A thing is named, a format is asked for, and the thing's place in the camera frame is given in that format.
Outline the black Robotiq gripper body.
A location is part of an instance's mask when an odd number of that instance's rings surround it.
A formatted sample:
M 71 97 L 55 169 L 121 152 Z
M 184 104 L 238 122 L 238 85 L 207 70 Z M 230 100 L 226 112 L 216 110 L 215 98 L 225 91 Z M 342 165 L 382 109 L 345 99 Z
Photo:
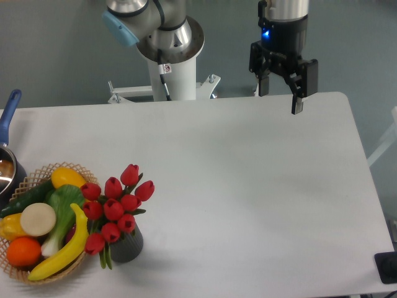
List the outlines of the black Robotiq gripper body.
M 259 25 L 262 29 L 263 65 L 261 70 L 279 76 L 296 72 L 302 60 L 301 52 L 306 42 L 308 17 L 283 21 L 261 17 Z

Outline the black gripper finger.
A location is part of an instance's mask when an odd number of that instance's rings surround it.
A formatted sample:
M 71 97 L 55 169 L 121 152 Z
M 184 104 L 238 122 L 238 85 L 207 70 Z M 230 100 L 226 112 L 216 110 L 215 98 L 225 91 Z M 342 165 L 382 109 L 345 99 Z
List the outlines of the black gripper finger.
M 304 100 L 318 92 L 318 60 L 298 60 L 291 73 L 284 78 L 292 92 L 292 114 L 303 111 Z
M 257 78 L 257 95 L 262 97 L 269 93 L 269 66 L 265 57 L 265 50 L 261 41 L 251 44 L 249 57 L 249 70 Z

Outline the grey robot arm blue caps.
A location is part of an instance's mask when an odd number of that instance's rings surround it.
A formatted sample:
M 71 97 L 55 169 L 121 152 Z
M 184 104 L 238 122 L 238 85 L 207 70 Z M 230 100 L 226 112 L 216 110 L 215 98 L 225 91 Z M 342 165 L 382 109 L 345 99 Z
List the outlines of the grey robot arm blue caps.
M 209 99 L 220 78 L 196 80 L 196 59 L 205 37 L 186 13 L 185 1 L 107 1 L 105 26 L 126 47 L 136 46 L 146 59 L 148 87 L 112 88 L 112 99 L 152 95 L 155 101 Z M 305 60 L 308 1 L 259 1 L 261 37 L 250 46 L 249 70 L 256 76 L 255 94 L 269 93 L 269 75 L 282 77 L 292 93 L 292 113 L 318 90 L 318 62 Z

